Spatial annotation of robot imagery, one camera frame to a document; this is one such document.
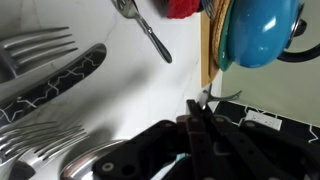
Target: utensil handle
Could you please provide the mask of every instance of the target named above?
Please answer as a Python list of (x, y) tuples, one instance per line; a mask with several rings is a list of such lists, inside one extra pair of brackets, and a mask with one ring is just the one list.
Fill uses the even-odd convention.
[(162, 42), (158, 39), (158, 37), (154, 34), (152, 28), (148, 25), (148, 23), (140, 16), (141, 23), (148, 34), (149, 38), (153, 42), (154, 46), (159, 51), (160, 55), (166, 60), (169, 64), (172, 63), (172, 57), (167, 48), (162, 44)]

